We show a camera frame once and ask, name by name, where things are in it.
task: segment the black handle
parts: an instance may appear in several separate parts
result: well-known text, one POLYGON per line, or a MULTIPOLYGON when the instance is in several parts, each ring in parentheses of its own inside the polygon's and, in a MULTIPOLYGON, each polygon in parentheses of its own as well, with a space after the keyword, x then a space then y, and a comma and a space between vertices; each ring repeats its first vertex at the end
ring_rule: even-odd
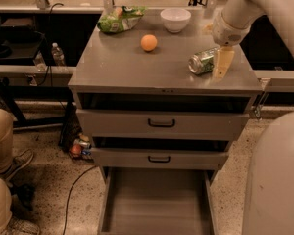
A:
POLYGON ((148 156, 148 161, 150 163, 169 163, 171 160, 171 157, 170 156, 167 156, 167 157, 151 157, 151 156, 148 156))
POLYGON ((168 122, 159 122, 148 118, 148 125, 151 127, 172 128, 175 126, 175 119, 172 119, 168 122))

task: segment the metal can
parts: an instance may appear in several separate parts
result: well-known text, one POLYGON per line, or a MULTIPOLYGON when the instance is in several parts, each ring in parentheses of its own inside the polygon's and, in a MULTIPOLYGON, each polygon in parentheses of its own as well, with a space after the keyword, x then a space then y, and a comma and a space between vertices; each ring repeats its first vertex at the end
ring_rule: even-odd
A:
POLYGON ((203 74, 213 70, 214 55, 218 47, 195 53, 188 60, 188 67, 194 74, 203 74))

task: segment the bowl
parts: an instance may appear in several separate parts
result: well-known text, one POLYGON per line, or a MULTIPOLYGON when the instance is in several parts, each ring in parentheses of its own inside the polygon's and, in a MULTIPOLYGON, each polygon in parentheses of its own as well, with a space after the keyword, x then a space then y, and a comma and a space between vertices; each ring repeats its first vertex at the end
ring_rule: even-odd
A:
POLYGON ((168 32, 179 33, 189 23, 191 14, 182 8, 167 8, 160 13, 162 23, 168 32))

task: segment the concrete floor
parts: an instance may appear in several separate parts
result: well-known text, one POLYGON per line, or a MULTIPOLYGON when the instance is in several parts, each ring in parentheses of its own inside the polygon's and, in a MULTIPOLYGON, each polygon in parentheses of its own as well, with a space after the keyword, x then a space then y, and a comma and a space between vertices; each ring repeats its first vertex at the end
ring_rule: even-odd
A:
MULTIPOLYGON (((24 106, 24 111, 29 118, 63 113, 61 107, 39 104, 24 106)), ((240 138, 233 143, 229 159, 211 186, 220 235, 241 234, 246 175, 253 147, 274 119, 290 111, 294 111, 294 107, 263 108, 263 119, 251 118, 240 138)), ((15 176, 14 182, 32 184, 36 190, 33 211, 21 206, 14 196, 13 212, 37 223, 42 235, 60 235, 64 230, 67 235, 95 235, 105 192, 104 181, 93 164, 73 161, 61 150, 58 146, 60 131, 60 126, 15 130, 14 152, 31 149, 35 157, 29 167, 15 176)))

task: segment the shoe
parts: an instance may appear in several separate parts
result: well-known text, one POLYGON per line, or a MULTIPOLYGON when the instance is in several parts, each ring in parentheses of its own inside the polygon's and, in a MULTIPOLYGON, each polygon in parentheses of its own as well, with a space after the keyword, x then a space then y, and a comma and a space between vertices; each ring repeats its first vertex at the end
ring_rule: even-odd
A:
POLYGON ((0 178, 9 182, 20 169, 29 165, 32 158, 33 152, 31 150, 26 150, 22 154, 13 157, 10 168, 6 172, 1 173, 0 178))
POLYGON ((11 217, 7 228, 0 235, 38 235, 40 234, 39 226, 26 221, 11 217))

